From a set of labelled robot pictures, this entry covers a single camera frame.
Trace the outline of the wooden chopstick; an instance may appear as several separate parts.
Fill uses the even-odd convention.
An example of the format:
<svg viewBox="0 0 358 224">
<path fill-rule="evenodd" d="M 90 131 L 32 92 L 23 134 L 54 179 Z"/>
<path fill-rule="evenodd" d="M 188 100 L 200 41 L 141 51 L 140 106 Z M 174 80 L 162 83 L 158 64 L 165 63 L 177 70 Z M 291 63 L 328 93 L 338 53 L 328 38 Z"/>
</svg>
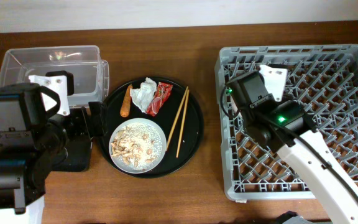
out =
<svg viewBox="0 0 358 224">
<path fill-rule="evenodd" d="M 184 130 L 184 126 L 185 126 L 186 110 L 187 110 L 187 105 L 188 105 L 189 93 L 190 93 L 190 91 L 188 90 L 188 93 L 187 93 L 186 98 L 185 98 L 184 106 L 183 106 L 183 114 L 182 114 L 182 120 L 181 120 L 181 126 L 180 126 L 180 134 L 179 134 L 178 144 L 177 144 L 176 158 L 179 157 L 179 153 L 180 153 L 181 141 L 182 141 L 182 138 L 183 138 L 183 130 Z"/>
<path fill-rule="evenodd" d="M 183 97 L 181 99 L 181 102 L 180 102 L 180 105 L 178 107 L 177 113 L 175 115 L 175 119 L 173 120 L 173 124 L 172 124 L 171 130 L 170 130 L 169 135 L 168 135 L 166 151 L 168 151 L 170 141 L 172 140 L 173 132 L 174 132 L 175 127 L 177 125 L 178 117 L 180 115 L 181 109 L 182 109 L 183 104 L 185 102 L 185 98 L 186 98 L 187 93 L 188 93 L 188 87 L 186 87 L 186 89 L 185 89 L 185 92 L 184 92 Z"/>
</svg>

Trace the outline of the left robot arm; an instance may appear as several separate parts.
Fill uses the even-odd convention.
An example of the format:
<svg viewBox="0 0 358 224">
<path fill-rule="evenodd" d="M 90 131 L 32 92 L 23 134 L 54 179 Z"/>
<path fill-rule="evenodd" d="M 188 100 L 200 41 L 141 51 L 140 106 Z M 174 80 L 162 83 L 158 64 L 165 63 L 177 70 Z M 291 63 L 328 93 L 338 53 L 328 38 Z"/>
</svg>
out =
<svg viewBox="0 0 358 224">
<path fill-rule="evenodd" d="M 36 83 L 0 88 L 0 223 L 41 223 L 52 171 L 84 172 L 91 140 L 104 136 L 106 105 L 60 115 L 59 95 Z"/>
</svg>

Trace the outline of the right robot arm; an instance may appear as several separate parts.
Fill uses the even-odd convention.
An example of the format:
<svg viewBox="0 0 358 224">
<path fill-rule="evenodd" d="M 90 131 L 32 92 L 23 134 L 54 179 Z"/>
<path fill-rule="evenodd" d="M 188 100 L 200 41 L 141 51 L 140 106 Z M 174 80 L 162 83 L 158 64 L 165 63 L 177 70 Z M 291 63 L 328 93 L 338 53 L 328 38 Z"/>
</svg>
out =
<svg viewBox="0 0 358 224">
<path fill-rule="evenodd" d="M 329 151 L 312 117 L 283 99 L 287 72 L 249 72 L 226 82 L 245 132 L 288 164 L 333 223 L 358 223 L 358 186 Z"/>
</svg>

